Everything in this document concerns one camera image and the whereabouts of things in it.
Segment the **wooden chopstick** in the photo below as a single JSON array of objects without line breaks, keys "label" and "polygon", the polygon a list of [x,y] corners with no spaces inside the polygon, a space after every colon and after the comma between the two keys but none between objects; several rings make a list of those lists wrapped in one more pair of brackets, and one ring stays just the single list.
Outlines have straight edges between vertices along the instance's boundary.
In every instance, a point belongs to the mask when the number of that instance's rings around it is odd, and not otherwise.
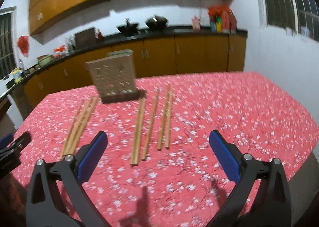
[{"label": "wooden chopstick", "polygon": [[137,132],[138,132],[138,128],[139,128],[138,125],[139,125],[139,121],[140,121],[140,115],[141,115],[141,109],[142,109],[142,103],[143,103],[142,98],[139,98],[138,101],[139,101],[139,104],[138,104],[138,111],[137,111],[137,116],[136,116],[136,124],[135,124],[135,129],[134,129],[134,138],[133,138],[133,143],[132,143],[132,151],[131,151],[131,159],[130,159],[131,166],[134,166]]},{"label": "wooden chopstick", "polygon": [[87,126],[87,122],[89,118],[91,117],[91,114],[93,113],[95,106],[98,102],[97,97],[93,97],[91,101],[88,103],[87,106],[85,106],[84,111],[82,112],[79,122],[76,125],[76,131],[73,134],[71,138],[71,142],[67,147],[67,154],[73,154],[76,146],[78,144],[78,141],[81,138],[82,132],[84,131],[85,127]]},{"label": "wooden chopstick", "polygon": [[69,145],[72,144],[93,99],[94,99],[93,96],[90,97],[84,106],[83,106],[83,101],[81,101],[80,107],[78,108],[78,110],[73,118],[73,121],[71,123],[71,127],[70,127],[69,132],[67,134],[67,137],[64,141],[63,148],[61,151],[61,157],[63,157],[64,155],[67,154],[67,152],[69,150]]},{"label": "wooden chopstick", "polygon": [[63,154],[64,154],[64,152],[65,152],[65,148],[66,148],[66,146],[67,146],[68,140],[69,140],[69,138],[70,138],[70,136],[71,136],[71,133],[72,133],[72,131],[73,131],[74,125],[75,125],[75,123],[76,123],[76,121],[77,121],[77,117],[78,117],[78,115],[79,115],[79,113],[80,113],[80,111],[81,111],[81,109],[82,109],[83,102],[84,102],[84,101],[81,100],[80,105],[79,105],[79,107],[78,107],[78,109],[77,109],[77,111],[76,111],[76,113],[75,113],[75,115],[74,115],[74,118],[73,118],[73,120],[72,120],[71,126],[70,126],[69,131],[68,131],[68,134],[67,134],[67,137],[65,138],[64,143],[63,143],[63,146],[62,146],[62,150],[61,150],[61,153],[60,153],[60,159],[63,158]]},{"label": "wooden chopstick", "polygon": [[171,85],[169,85],[169,87],[168,87],[168,89],[166,91],[163,115],[162,115],[162,120],[161,120],[161,125],[160,125],[160,131],[159,131],[159,141],[157,143],[157,150],[158,151],[161,151],[161,149],[162,149],[162,141],[163,141],[163,135],[164,135],[166,111],[167,111],[167,108],[168,108],[168,102],[169,102],[170,93],[171,93]]},{"label": "wooden chopstick", "polygon": [[167,112],[166,125],[165,125],[164,146],[166,149],[169,149],[170,147],[170,122],[171,122],[172,100],[173,100],[173,88],[170,89],[168,112]]},{"label": "wooden chopstick", "polygon": [[142,136],[142,125],[144,119],[144,112],[146,107],[147,99],[144,97],[141,100],[141,108],[139,110],[139,117],[138,117],[138,125],[136,131],[136,143],[135,143],[135,153],[134,153],[134,165],[138,165],[139,163],[139,155],[140,155],[140,148],[141,148],[141,136]]}]

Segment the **wooden chopstick single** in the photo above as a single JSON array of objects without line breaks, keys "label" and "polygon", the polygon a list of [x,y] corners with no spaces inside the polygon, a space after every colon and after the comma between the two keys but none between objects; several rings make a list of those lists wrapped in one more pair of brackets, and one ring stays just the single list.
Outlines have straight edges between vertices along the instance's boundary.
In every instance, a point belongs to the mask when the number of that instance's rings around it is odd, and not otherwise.
[{"label": "wooden chopstick single", "polygon": [[149,147],[149,142],[150,142],[150,139],[151,139],[151,133],[152,133],[152,130],[153,130],[154,118],[155,118],[155,113],[156,113],[156,109],[157,109],[157,103],[158,103],[158,99],[159,99],[159,94],[160,94],[160,90],[157,88],[156,96],[154,98],[154,102],[153,102],[153,106],[152,106],[150,122],[149,122],[148,130],[147,130],[146,138],[145,138],[145,141],[144,141],[144,147],[143,147],[143,151],[142,151],[141,161],[145,161],[146,158],[147,158],[148,147]]}]

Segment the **yellow detergent bottle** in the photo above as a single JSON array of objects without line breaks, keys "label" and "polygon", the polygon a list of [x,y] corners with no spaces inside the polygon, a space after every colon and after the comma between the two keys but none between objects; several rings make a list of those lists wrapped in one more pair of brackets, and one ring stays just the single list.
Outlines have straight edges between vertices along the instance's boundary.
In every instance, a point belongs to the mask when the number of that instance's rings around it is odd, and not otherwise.
[{"label": "yellow detergent bottle", "polygon": [[23,79],[22,71],[18,67],[13,69],[11,74],[12,74],[12,77],[14,79],[14,83],[16,83],[16,84],[21,82],[21,80]]}]

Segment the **left barred window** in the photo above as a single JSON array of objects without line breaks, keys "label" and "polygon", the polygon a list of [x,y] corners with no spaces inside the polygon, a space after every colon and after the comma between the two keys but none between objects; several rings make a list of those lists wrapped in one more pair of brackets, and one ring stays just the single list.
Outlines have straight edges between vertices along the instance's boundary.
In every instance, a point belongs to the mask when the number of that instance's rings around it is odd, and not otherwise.
[{"label": "left barred window", "polygon": [[0,44],[1,44],[1,80],[9,77],[10,73],[16,68],[16,59],[14,54],[14,45],[12,44],[12,19],[14,17],[13,8],[5,8],[1,10],[1,28],[0,28]]}]

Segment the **barred window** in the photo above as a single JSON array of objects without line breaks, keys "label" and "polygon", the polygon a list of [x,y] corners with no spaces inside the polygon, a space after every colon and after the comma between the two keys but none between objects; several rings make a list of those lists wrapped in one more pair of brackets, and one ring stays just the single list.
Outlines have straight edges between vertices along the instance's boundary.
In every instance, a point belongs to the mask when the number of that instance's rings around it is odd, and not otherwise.
[{"label": "barred window", "polygon": [[12,44],[12,19],[14,17],[13,8],[5,8],[1,10],[1,28],[0,28],[0,44],[1,44],[1,80],[9,77],[10,73],[16,68],[16,59],[14,54],[14,45]]},{"label": "barred window", "polygon": [[260,0],[264,24],[318,41],[317,0]]}]

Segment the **green basin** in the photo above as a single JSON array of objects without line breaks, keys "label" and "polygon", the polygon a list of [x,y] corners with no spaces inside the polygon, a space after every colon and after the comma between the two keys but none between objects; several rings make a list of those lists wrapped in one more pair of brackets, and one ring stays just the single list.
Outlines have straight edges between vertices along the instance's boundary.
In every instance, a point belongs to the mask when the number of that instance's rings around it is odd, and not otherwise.
[{"label": "green basin", "polygon": [[47,65],[48,63],[50,63],[53,59],[54,59],[53,55],[46,54],[46,55],[39,56],[37,58],[37,62],[38,62],[40,67],[43,67],[43,66]]}]

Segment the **red hanging plastic bag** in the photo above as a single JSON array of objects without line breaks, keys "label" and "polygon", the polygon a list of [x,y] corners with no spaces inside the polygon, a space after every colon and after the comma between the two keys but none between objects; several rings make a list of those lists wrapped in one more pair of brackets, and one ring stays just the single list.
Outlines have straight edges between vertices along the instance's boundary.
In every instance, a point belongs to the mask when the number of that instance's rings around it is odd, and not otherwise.
[{"label": "red hanging plastic bag", "polygon": [[27,35],[23,35],[18,38],[17,47],[20,49],[21,54],[24,57],[29,57],[29,37]]}]

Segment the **beige perforated utensil holder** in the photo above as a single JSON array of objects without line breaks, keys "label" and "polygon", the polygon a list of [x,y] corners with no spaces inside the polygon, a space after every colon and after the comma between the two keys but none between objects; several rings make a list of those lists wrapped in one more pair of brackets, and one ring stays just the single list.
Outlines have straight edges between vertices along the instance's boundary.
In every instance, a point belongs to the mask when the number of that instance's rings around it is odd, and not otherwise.
[{"label": "beige perforated utensil holder", "polygon": [[137,100],[140,91],[135,84],[133,51],[108,53],[107,57],[85,63],[102,103]]}]

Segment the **dark wooden cutting board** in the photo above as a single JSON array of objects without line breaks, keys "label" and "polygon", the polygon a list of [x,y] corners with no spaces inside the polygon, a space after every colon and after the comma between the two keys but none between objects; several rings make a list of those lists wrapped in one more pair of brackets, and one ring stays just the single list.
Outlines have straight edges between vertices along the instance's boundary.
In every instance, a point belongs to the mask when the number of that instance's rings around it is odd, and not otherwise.
[{"label": "dark wooden cutting board", "polygon": [[88,28],[75,34],[75,46],[81,49],[97,42],[95,27]]}]

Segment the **small red bottle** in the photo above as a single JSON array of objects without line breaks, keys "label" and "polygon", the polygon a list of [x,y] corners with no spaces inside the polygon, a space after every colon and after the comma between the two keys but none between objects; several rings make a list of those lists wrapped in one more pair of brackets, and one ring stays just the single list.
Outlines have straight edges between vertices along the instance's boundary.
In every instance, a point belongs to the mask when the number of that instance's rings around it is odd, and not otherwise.
[{"label": "small red bottle", "polygon": [[103,40],[104,40],[104,36],[102,32],[99,29],[97,29],[97,42],[103,42]]}]

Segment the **lower wooden counter cabinets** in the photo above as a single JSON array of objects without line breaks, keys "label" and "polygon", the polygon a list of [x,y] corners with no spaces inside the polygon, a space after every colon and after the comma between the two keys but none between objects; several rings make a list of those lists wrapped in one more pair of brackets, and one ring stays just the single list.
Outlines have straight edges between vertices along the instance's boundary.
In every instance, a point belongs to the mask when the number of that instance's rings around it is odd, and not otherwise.
[{"label": "lower wooden counter cabinets", "polygon": [[10,92],[22,118],[47,95],[93,84],[85,63],[106,57],[112,51],[133,51],[137,78],[244,69],[248,33],[191,33],[162,38],[130,40],[60,58],[13,85]]}]

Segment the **black lidded wok right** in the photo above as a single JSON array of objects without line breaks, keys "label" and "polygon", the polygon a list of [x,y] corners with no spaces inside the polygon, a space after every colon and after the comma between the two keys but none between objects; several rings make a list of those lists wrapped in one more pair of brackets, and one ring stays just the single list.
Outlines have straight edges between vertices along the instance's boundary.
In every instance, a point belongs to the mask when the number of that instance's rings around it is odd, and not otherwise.
[{"label": "black lidded wok right", "polygon": [[145,23],[151,31],[163,31],[167,27],[168,19],[165,17],[154,15],[153,17],[147,19]]}]

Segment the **red oil bottles group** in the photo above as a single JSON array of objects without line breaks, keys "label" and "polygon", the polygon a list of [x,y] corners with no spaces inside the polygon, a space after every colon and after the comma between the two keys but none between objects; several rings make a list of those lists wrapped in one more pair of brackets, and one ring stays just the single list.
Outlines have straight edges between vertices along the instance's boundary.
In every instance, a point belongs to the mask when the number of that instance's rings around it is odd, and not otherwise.
[{"label": "red oil bottles group", "polygon": [[235,34],[237,20],[228,6],[210,6],[208,8],[211,31],[214,33]]}]

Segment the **pink bottle on counter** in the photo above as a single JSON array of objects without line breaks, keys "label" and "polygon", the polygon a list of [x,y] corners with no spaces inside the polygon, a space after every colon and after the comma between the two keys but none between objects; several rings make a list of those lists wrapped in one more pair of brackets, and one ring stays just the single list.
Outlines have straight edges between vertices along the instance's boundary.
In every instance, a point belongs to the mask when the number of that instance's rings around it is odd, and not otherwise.
[{"label": "pink bottle on counter", "polygon": [[192,19],[192,29],[194,32],[199,32],[201,30],[201,21],[200,18],[194,16]]}]

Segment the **right barred window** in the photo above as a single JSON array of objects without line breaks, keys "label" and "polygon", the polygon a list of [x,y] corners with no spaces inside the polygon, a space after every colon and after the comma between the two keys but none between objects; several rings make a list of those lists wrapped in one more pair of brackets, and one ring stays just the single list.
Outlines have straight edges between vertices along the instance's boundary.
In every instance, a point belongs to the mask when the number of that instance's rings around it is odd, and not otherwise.
[{"label": "right barred window", "polygon": [[264,24],[318,41],[317,0],[260,0]]}]

